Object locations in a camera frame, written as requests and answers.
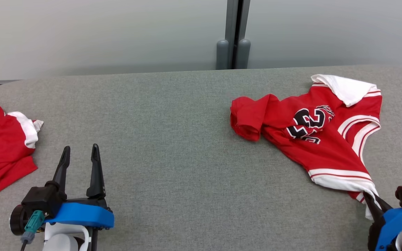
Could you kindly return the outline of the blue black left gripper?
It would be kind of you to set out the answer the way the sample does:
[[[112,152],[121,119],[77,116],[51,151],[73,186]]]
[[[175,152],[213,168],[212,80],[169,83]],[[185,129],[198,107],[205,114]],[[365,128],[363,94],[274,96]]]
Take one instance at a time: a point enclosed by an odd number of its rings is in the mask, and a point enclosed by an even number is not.
[[[45,187],[56,189],[66,196],[66,174],[70,164],[70,146],[65,146],[54,177]],[[91,179],[86,196],[104,199],[106,196],[99,146],[91,149]],[[55,218],[45,220],[45,251],[96,251],[98,232],[114,227],[114,214],[109,207],[81,203],[64,203]]]

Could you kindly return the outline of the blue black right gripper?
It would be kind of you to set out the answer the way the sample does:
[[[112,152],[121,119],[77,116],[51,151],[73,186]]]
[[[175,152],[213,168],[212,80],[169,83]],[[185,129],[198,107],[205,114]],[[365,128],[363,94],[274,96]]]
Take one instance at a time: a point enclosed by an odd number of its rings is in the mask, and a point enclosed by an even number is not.
[[[374,220],[368,234],[369,251],[387,251],[395,247],[394,240],[402,232],[402,208],[393,208],[376,194],[363,192],[364,200]]]

